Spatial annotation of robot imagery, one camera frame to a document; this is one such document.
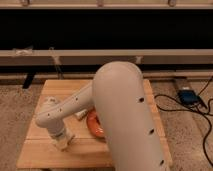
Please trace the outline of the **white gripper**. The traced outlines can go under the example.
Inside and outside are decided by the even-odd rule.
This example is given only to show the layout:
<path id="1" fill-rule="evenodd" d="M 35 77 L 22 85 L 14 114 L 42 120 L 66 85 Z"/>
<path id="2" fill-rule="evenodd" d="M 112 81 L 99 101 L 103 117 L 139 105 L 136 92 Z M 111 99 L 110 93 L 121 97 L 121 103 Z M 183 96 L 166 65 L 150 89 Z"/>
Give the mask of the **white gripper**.
<path id="1" fill-rule="evenodd" d="M 75 137 L 75 134 L 67 128 L 63 128 L 61 130 L 50 130 L 49 135 L 52 138 L 52 144 L 54 142 L 70 143 Z"/>

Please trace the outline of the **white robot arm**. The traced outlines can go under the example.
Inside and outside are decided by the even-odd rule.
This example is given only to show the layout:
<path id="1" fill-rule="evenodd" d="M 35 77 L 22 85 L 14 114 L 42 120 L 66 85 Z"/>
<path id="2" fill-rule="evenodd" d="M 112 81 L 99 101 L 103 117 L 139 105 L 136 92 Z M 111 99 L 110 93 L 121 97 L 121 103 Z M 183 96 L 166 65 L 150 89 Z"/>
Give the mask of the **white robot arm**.
<path id="1" fill-rule="evenodd" d="M 36 124 L 54 139 L 65 133 L 63 119 L 95 108 L 115 171 L 170 171 L 144 93 L 141 70 L 130 62 L 103 65 L 93 80 L 66 100 L 46 104 Z"/>

